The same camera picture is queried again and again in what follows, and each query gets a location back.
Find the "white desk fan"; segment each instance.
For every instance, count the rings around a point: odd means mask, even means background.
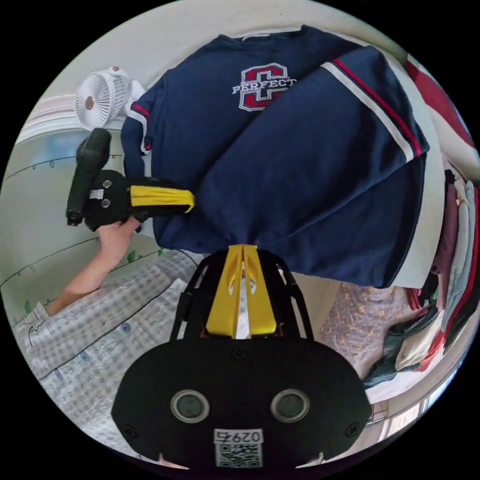
[[[83,128],[103,128],[144,93],[142,85],[120,67],[95,71],[76,91],[75,114]]]

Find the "fan grille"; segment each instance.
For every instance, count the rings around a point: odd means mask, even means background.
[[[85,78],[76,92],[76,116],[87,130],[102,128],[120,113],[124,100],[125,86],[121,76],[94,72]]]

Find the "human hand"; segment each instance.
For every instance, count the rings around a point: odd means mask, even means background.
[[[140,222],[130,217],[125,223],[120,221],[98,228],[100,237],[99,256],[110,268],[116,267],[127,253],[132,235]]]

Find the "yellow clamp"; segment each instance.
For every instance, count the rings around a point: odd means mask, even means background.
[[[188,205],[188,213],[195,206],[195,198],[188,190],[164,188],[159,186],[132,185],[130,187],[132,207],[150,207],[157,205]]]
[[[257,247],[233,245],[228,249],[225,266],[206,323],[206,330],[211,335],[222,335],[233,339],[237,336],[243,264],[250,335],[273,334],[277,329]],[[252,280],[255,283],[254,293],[252,293]]]

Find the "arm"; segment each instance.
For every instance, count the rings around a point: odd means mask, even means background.
[[[53,316],[77,300],[99,289],[105,278],[116,265],[111,265],[101,252],[60,292],[60,295],[46,307]]]
[[[70,281],[60,295],[46,307],[53,316],[77,300],[99,289],[105,278],[125,256],[134,230],[140,222],[130,218],[124,224],[114,223],[98,229],[100,251],[91,262]]]

